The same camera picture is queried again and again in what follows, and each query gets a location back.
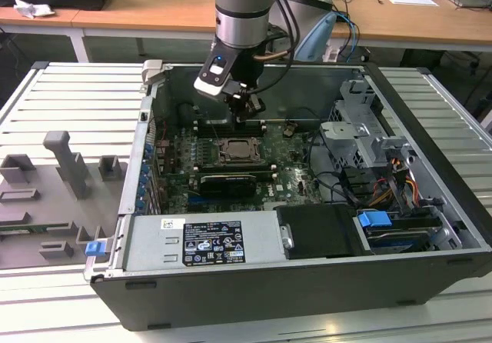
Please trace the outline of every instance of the sticker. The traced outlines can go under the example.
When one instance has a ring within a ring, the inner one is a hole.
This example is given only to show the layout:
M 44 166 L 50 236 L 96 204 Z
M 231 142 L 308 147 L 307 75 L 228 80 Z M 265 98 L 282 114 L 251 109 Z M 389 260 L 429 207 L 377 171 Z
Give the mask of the sticker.
M 183 222 L 183 264 L 221 265 L 246 262 L 240 221 Z
M 4 230 L 0 231 L 0 235 L 21 235 L 21 234 L 30 234 L 29 230 Z
M 163 218 L 161 220 L 161 230 L 181 230 L 185 222 L 185 218 Z

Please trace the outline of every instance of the white paper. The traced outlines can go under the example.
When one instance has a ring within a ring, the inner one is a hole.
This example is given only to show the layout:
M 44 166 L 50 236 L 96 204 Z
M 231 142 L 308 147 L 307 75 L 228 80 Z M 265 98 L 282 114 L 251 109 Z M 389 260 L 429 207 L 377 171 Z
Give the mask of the white paper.
M 438 6 L 432 0 L 388 0 L 394 5 Z
M 33 5 L 21 0 L 15 0 L 14 8 L 19 14 L 26 18 L 34 18 L 38 16 L 54 15 L 55 12 L 48 5 Z

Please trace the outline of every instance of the table leg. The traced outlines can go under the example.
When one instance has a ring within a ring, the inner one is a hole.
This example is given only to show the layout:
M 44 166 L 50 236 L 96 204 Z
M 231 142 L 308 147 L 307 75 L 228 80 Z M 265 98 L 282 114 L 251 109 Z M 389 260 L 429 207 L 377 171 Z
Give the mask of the table leg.
M 139 56 L 145 56 L 145 55 L 147 55 L 145 53 L 144 40 L 142 38 L 135 38 L 135 41 L 137 41 L 138 55 Z
M 71 45 L 74 48 L 78 62 L 91 62 L 91 56 L 85 47 L 84 32 L 81 29 L 70 29 L 67 34 L 70 37 Z

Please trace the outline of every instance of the green circuit board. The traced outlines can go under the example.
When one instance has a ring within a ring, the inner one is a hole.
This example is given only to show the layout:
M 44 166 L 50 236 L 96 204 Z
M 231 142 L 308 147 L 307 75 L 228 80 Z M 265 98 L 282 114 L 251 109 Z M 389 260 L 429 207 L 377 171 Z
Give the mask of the green circuit board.
M 207 175 L 224 174 L 224 169 L 214 172 L 214 167 L 223 163 L 221 156 L 225 152 L 222 149 L 226 148 L 221 148 L 224 147 L 222 143 L 229 143 L 231 147 L 244 138 L 199 138 L 192 129 L 176 131 L 168 138 L 165 159 L 160 160 L 162 213 L 262 211 L 276 205 L 321 203 L 319 189 L 305 162 L 307 133 L 294 133 L 287 138 L 284 130 L 285 124 L 269 124 L 262 137 L 248 138 L 258 154 L 251 159 L 251 164 L 261 167 L 257 171 L 249 168 L 244 173 L 261 172 L 267 180 L 258 180 L 256 192 L 246 198 L 203 198 L 191 184 L 202 175 L 194 170 L 197 166 L 206 168 Z

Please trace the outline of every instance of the power supply label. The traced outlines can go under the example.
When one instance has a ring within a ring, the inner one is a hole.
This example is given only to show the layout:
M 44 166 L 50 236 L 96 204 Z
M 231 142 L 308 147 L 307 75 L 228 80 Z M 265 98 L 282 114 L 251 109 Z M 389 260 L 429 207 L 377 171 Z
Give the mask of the power supply label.
M 183 264 L 204 266 L 246 262 L 240 221 L 184 224 Z

